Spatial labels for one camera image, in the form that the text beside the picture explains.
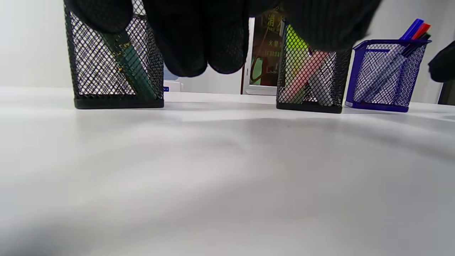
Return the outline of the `person's left hand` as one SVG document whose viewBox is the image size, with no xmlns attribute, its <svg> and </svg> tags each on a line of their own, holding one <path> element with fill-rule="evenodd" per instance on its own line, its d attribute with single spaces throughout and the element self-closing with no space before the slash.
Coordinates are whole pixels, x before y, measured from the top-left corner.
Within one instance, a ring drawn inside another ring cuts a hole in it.
<svg viewBox="0 0 455 256">
<path fill-rule="evenodd" d="M 168 69 L 196 77 L 209 65 L 232 74 L 245 64 L 249 19 L 276 7 L 310 48 L 336 52 L 364 38 L 380 0 L 143 0 Z"/>
</svg>

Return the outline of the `person's right hand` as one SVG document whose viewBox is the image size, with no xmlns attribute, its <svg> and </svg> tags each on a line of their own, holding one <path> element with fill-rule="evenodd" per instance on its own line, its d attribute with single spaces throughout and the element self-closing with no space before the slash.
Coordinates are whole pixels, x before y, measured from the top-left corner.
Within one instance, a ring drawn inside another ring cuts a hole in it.
<svg viewBox="0 0 455 256">
<path fill-rule="evenodd" d="M 455 79 L 455 42 L 442 49 L 428 63 L 432 81 L 446 83 Z"/>
</svg>

